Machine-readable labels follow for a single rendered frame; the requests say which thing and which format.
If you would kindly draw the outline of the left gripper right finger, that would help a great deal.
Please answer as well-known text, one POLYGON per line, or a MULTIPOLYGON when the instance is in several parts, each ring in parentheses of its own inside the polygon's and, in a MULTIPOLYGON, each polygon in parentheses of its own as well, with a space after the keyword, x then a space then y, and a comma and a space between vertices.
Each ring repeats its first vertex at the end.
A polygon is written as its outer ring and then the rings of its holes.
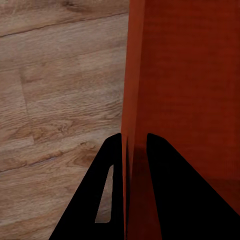
POLYGON ((240 240, 240 215, 165 138, 146 152, 162 240, 240 240))

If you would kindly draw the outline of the storage box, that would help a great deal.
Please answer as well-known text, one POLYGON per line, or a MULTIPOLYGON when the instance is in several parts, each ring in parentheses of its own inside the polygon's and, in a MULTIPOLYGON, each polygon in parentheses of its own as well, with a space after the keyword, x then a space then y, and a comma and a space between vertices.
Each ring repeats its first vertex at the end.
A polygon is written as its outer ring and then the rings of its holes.
POLYGON ((165 138, 240 215, 240 0, 130 0, 124 240, 163 240, 148 133, 165 138))

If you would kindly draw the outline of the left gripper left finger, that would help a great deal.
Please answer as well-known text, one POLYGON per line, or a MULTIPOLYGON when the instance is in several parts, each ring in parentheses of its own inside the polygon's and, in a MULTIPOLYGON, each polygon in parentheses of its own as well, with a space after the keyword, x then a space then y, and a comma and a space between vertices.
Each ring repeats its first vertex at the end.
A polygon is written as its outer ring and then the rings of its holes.
POLYGON ((105 140, 49 240, 125 240, 121 133, 105 140), (95 223, 112 165, 111 220, 95 223))

